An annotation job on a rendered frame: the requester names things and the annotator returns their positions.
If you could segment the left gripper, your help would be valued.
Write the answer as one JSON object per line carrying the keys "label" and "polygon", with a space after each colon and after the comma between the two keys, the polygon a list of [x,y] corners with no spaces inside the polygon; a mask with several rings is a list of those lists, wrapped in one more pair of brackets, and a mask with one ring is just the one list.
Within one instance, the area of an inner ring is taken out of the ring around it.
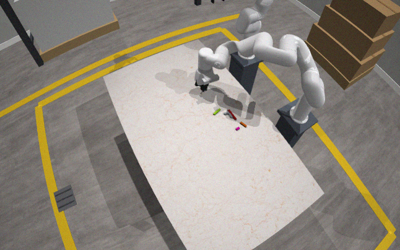
{"label": "left gripper", "polygon": [[[195,73],[195,78],[194,78],[194,80],[195,80],[195,86],[197,87],[197,86],[200,86],[201,87],[201,90],[204,92],[204,89],[205,89],[205,91],[207,91],[207,86],[209,85],[209,84],[206,84],[206,85],[203,85],[203,83],[202,83],[202,79],[204,78],[204,76],[202,75],[202,73],[200,73],[199,71],[198,71],[198,69],[196,69],[196,73]],[[197,80],[196,80],[197,79]]]}

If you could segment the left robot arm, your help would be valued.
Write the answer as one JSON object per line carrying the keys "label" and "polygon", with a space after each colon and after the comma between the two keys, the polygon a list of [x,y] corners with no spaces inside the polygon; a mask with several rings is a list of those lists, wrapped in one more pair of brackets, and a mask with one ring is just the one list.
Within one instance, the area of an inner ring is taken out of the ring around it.
{"label": "left robot arm", "polygon": [[306,43],[295,35],[282,36],[279,49],[272,46],[270,34],[261,32],[242,41],[228,41],[220,45],[215,53],[210,48],[201,48],[198,53],[198,71],[204,76],[202,83],[206,85],[218,81],[219,76],[213,73],[212,67],[224,69],[229,55],[237,51],[243,57],[255,55],[260,60],[285,67],[291,67],[297,62],[303,93],[296,106],[291,108],[290,117],[294,122],[304,124],[312,108],[320,108],[325,102],[324,84],[314,59]]}

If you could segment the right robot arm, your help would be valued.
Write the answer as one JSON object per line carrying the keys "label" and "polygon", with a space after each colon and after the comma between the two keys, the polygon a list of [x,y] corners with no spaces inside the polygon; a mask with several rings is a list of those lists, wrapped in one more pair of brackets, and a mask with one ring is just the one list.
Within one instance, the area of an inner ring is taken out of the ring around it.
{"label": "right robot arm", "polygon": [[[261,20],[263,20],[272,2],[273,0],[256,0],[253,7],[243,9],[240,12],[235,27],[238,33],[243,34],[242,40],[259,33],[261,29]],[[255,57],[255,55],[249,56],[248,58],[243,57],[239,51],[238,55],[247,60]]]}

